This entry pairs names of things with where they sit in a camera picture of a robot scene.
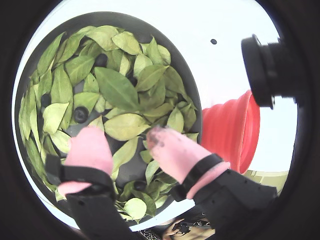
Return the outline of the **pink-tipped gripper finger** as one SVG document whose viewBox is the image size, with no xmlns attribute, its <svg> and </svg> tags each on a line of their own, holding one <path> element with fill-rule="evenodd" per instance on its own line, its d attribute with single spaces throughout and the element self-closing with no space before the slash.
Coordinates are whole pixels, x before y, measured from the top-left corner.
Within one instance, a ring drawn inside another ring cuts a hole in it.
<svg viewBox="0 0 320 240">
<path fill-rule="evenodd" d="M 232 170 L 219 155 L 171 128 L 153 127 L 146 141 L 152 158 L 179 183 L 177 196 L 201 207 L 217 232 L 247 225 L 278 196 L 276 187 Z"/>
<path fill-rule="evenodd" d="M 66 197 L 80 230 L 90 240 L 135 240 L 135 233 L 115 207 L 113 159 L 104 131 L 85 127 L 69 143 L 64 163 L 47 155 L 45 172 Z"/>
</svg>

